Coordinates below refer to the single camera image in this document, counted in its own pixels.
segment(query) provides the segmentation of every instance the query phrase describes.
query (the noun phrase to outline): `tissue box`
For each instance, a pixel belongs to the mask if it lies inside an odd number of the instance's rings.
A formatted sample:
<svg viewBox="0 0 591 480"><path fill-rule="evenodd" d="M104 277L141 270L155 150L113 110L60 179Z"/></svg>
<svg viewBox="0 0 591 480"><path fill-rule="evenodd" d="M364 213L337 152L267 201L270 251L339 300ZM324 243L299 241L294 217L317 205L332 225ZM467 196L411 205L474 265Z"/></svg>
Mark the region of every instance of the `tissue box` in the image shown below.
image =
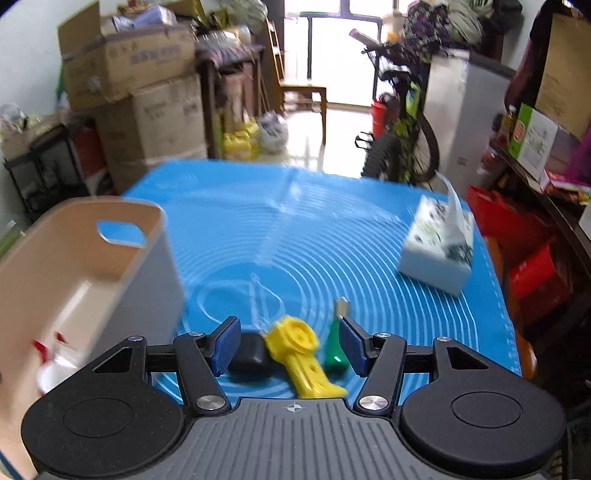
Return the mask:
<svg viewBox="0 0 591 480"><path fill-rule="evenodd" d="M398 271L458 296L470 276L474 245L474 216L463 212L464 245L441 242L447 203L422 196L414 222L402 246Z"/></svg>

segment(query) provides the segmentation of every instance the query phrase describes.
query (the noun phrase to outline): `blue gripper pad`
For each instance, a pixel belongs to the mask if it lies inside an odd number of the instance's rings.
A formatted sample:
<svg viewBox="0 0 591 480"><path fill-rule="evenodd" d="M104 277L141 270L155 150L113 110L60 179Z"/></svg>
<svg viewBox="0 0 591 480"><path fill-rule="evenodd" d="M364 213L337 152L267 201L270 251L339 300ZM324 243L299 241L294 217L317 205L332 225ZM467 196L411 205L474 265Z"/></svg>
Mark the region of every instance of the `blue gripper pad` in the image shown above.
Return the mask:
<svg viewBox="0 0 591 480"><path fill-rule="evenodd" d="M340 321L339 343L353 371L360 377L367 377L371 365L369 358L365 355L363 340L344 320Z"/></svg>
<svg viewBox="0 0 591 480"><path fill-rule="evenodd" d="M238 347L240 347L241 334L240 320L234 318L230 325L217 335L215 350L209 358L209 368L212 369L213 375L216 377L222 375L230 365L232 358L238 351Z"/></svg>

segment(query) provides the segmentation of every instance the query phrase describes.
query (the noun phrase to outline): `green toy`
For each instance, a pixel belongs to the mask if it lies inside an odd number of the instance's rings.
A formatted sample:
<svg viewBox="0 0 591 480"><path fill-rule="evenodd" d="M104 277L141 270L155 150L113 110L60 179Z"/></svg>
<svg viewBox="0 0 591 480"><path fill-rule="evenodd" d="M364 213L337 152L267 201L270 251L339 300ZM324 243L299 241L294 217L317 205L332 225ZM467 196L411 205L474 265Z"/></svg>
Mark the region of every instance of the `green toy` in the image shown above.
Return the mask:
<svg viewBox="0 0 591 480"><path fill-rule="evenodd" d="M349 314L349 301L345 297L335 300L333 320L330 324L329 337L324 346L324 370L327 373L342 374L349 368L349 360L345 356L339 342L339 326L342 317Z"/></svg>

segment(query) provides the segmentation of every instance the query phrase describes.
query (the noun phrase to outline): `clothing pile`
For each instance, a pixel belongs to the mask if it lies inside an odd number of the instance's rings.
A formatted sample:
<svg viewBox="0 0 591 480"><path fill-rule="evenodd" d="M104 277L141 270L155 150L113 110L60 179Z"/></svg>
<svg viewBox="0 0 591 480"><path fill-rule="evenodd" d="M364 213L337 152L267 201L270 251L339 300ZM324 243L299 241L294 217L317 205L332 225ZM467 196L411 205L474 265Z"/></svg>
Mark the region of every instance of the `clothing pile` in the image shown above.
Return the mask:
<svg viewBox="0 0 591 480"><path fill-rule="evenodd" d="M498 24L501 12L510 6L512 16L521 16L518 0L424 0L413 4L404 21L405 43L418 51L428 46L475 47L485 34L484 23ZM506 33L498 27L499 33Z"/></svg>

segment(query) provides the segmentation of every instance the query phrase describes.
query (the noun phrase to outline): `wooden chair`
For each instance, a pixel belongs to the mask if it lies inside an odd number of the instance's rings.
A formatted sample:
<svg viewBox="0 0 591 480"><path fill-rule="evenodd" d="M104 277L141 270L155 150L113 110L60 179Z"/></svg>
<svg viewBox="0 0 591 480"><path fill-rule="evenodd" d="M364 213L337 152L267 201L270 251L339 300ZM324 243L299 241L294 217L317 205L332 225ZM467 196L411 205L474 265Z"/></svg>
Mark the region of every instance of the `wooden chair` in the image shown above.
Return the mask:
<svg viewBox="0 0 591 480"><path fill-rule="evenodd" d="M283 57L281 56L281 48L277 39L277 30L272 21L267 20L268 35L266 37L267 51L272 57L274 66L273 83L274 92L277 96L277 102L271 102L277 106L277 109L283 113L285 94L287 92L301 93L304 96L310 96L312 93L320 94L320 115L322 116L322 144L326 144L326 110L328 102L326 100L326 87L314 83L312 80L290 80L285 78L285 70L283 66Z"/></svg>

